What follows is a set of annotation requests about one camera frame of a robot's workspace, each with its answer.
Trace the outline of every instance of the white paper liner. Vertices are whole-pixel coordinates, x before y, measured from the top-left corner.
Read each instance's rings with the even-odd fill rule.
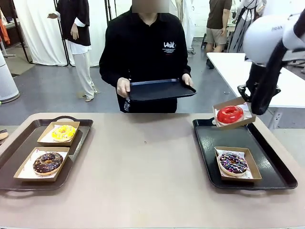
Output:
[[[241,156],[243,159],[244,158],[244,152],[237,152],[237,151],[229,151],[229,150],[219,150],[219,149],[215,149],[218,153],[218,157],[217,157],[217,162],[219,163],[219,157],[224,154],[224,153],[232,153],[232,154],[236,154],[238,156]],[[240,177],[233,177],[227,173],[225,173],[221,168],[220,168],[220,173],[223,177],[232,177],[232,178],[237,178],[237,179],[253,179],[253,176],[252,176],[252,173],[251,173],[251,170],[249,168],[249,165],[248,165],[248,169],[246,171],[246,173]]]
[[[243,120],[240,120],[240,121],[244,121],[244,120],[247,120],[249,118],[252,118],[252,113],[250,112],[250,109],[248,107],[248,104],[247,103],[244,103],[244,104],[241,104],[241,105],[237,105],[238,107],[242,108],[242,110],[244,111],[244,119]],[[216,120],[217,120],[217,114],[218,114],[219,110],[215,109],[215,114],[216,114]],[[230,124],[223,124],[223,123],[220,123],[218,120],[217,120],[217,123],[219,125],[231,125],[233,123],[230,123]]]
[[[52,132],[53,132],[54,130],[56,130],[57,128],[61,127],[61,126],[62,126],[62,125],[54,125],[54,128],[51,129],[51,130],[45,135],[45,137],[43,137],[43,138],[40,140],[40,142],[46,142],[46,143],[57,142],[57,143],[58,143],[58,141],[55,141],[54,138],[52,137]]]
[[[46,179],[46,178],[54,178],[55,175],[58,173],[55,172],[51,175],[48,176],[40,176],[35,173],[33,169],[33,164],[35,160],[40,157],[41,155],[47,154],[47,153],[58,153],[62,156],[63,161],[65,160],[65,157],[67,156],[68,152],[52,152],[52,151],[41,151],[36,149],[35,152],[31,155],[31,157],[28,159],[28,161],[25,163],[23,169],[18,175],[18,178],[23,178],[23,179]]]

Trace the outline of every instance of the cardboard box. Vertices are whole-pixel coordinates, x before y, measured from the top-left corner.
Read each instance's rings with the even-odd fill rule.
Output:
[[[73,126],[76,131],[73,136],[73,138],[66,142],[43,142],[41,141],[52,129],[54,129],[55,125],[71,125]],[[43,131],[42,135],[38,138],[37,142],[41,144],[42,146],[71,146],[72,142],[77,134],[78,127],[80,125],[80,122],[51,122],[48,127]]]
[[[22,170],[24,169],[25,164],[28,162],[28,160],[30,160],[30,158],[32,157],[33,153],[37,149],[40,150],[40,151],[48,151],[48,152],[66,152],[67,154],[66,154],[65,157],[63,157],[62,164],[59,167],[58,171],[55,173],[55,176],[53,176],[53,177],[46,177],[46,178],[44,178],[43,176],[39,176],[39,175],[36,175],[37,178],[20,178],[20,177],[18,177],[20,175],[20,173],[22,172]],[[36,148],[34,148],[32,150],[32,152],[29,154],[29,156],[24,160],[22,165],[19,167],[19,169],[17,170],[17,172],[14,175],[14,178],[18,179],[18,180],[22,180],[22,181],[40,181],[40,182],[45,182],[45,181],[53,182],[53,181],[56,181],[59,173],[61,172],[61,169],[62,169],[64,163],[66,162],[67,158],[69,157],[69,149],[70,148],[67,148],[67,147],[36,147]]]
[[[237,177],[225,177],[222,175],[222,169],[220,168],[219,161],[217,160],[218,168],[221,174],[221,180],[232,180],[232,181],[242,181],[242,182],[257,182],[262,179],[262,176],[257,168],[257,165],[252,157],[252,154],[249,149],[247,148],[237,148],[237,147],[215,147],[215,154],[216,158],[218,157],[218,153],[216,150],[228,150],[228,151],[236,151],[236,152],[243,152],[244,153],[244,158],[248,164],[248,167],[250,169],[250,172],[253,176],[253,179],[248,179],[248,178],[237,178]]]
[[[219,129],[234,129],[237,128],[239,126],[243,126],[243,125],[247,125],[250,123],[255,122],[256,116],[254,114],[251,113],[252,117],[251,118],[247,118],[245,120],[242,120],[240,122],[236,122],[236,123],[232,123],[229,125],[221,125],[217,122],[217,117],[216,117],[216,111],[215,110],[220,110],[226,106],[238,106],[238,105],[243,105],[245,103],[245,100],[242,97],[238,97],[236,99],[233,100],[229,100],[227,102],[221,103],[221,104],[217,104],[213,106],[213,114],[214,114],[214,118],[216,121],[216,126]]]

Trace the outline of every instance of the cardboard tray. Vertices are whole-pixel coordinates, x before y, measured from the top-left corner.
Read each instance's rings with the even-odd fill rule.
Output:
[[[136,102],[190,97],[197,93],[178,79],[135,82],[130,85],[129,98]]]
[[[79,130],[70,147],[69,156],[61,169],[55,182],[31,182],[14,179],[14,175],[20,165],[28,157],[35,147],[40,147],[37,139],[51,122],[60,119],[71,119],[80,122]],[[60,116],[54,119],[34,120],[2,153],[0,156],[0,190],[9,191],[36,191],[36,190],[55,190],[60,188],[67,180],[72,170],[74,162],[81,150],[81,146],[90,131],[93,121],[90,119],[76,119],[70,116]]]
[[[54,129],[55,125],[71,125],[73,126],[76,131],[73,136],[73,138],[66,142],[42,142],[41,140],[52,130]],[[71,146],[72,142],[77,134],[78,127],[80,125],[80,122],[51,122],[48,127],[43,131],[41,136],[38,138],[37,142],[40,143],[42,146]]]
[[[61,172],[61,169],[63,167],[63,165],[65,164],[67,158],[68,158],[68,154],[67,156],[63,159],[61,166],[59,167],[58,171],[56,172],[56,175],[54,177],[51,178],[18,178],[20,172],[23,170],[24,165],[28,162],[28,160],[31,158],[32,154],[36,151],[36,149],[41,150],[41,151],[49,151],[49,152],[69,152],[69,148],[68,147],[35,147],[32,152],[29,154],[29,156],[24,160],[24,162],[21,164],[21,166],[19,167],[19,169],[17,170],[17,172],[14,175],[15,179],[19,179],[22,181],[39,181],[39,182],[45,182],[45,181],[56,181],[59,173]]]
[[[227,102],[214,105],[213,106],[213,114],[214,114],[215,120],[216,120],[215,109],[220,110],[220,109],[222,109],[226,106],[237,106],[237,105],[242,105],[244,103],[245,103],[245,100],[242,97],[238,97],[236,99],[229,100]],[[240,122],[232,123],[230,125],[220,125],[216,120],[216,126],[219,129],[222,129],[222,130],[234,129],[234,128],[239,127],[239,126],[243,126],[243,125],[253,123],[253,122],[255,122],[255,119],[256,119],[256,116],[253,114],[252,118],[248,118],[248,119],[242,120]]]
[[[298,183],[276,152],[267,143],[254,124],[233,130],[220,130],[212,121],[193,120],[203,161],[211,183],[218,188],[272,190],[293,189]],[[255,183],[225,181],[221,179],[215,146],[248,148],[257,164],[262,180]]]
[[[245,158],[245,160],[247,162],[247,165],[249,166],[250,172],[253,176],[252,179],[247,179],[247,178],[245,179],[245,178],[236,178],[236,177],[225,177],[225,176],[222,176],[222,174],[221,174],[221,179],[222,180],[243,181],[243,182],[258,182],[258,181],[261,181],[262,176],[259,173],[257,165],[256,165],[249,149],[247,149],[247,148],[237,148],[237,147],[217,146],[217,147],[215,147],[216,158],[219,156],[216,149],[217,150],[228,150],[228,151],[235,151],[235,152],[243,152],[244,153],[244,158]],[[220,165],[219,165],[219,160],[217,160],[217,164],[218,164],[219,171],[222,171],[221,168],[220,168]]]

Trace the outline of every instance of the mannequin hand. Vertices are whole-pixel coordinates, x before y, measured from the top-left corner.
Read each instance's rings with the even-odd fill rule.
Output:
[[[73,37],[73,40],[78,39],[78,28],[77,28],[77,25],[75,23],[72,25],[71,36]]]
[[[222,28],[221,31],[222,31],[222,34],[221,34],[222,36],[227,35],[227,28]]]
[[[188,86],[190,86],[190,87],[193,87],[193,86],[194,86],[193,80],[192,80],[192,78],[190,77],[189,74],[184,74],[184,75],[182,76],[182,81],[183,81],[186,85],[188,85]]]
[[[49,13],[48,18],[56,19],[57,15],[55,13]]]
[[[118,80],[117,86],[116,86],[116,92],[119,96],[123,98],[128,97],[128,93],[130,92],[130,82],[126,78],[121,77]]]

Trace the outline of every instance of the red glazed donut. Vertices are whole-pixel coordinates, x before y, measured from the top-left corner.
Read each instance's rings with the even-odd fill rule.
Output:
[[[217,114],[218,122],[224,125],[235,123],[242,118],[244,118],[244,111],[238,106],[227,106]]]

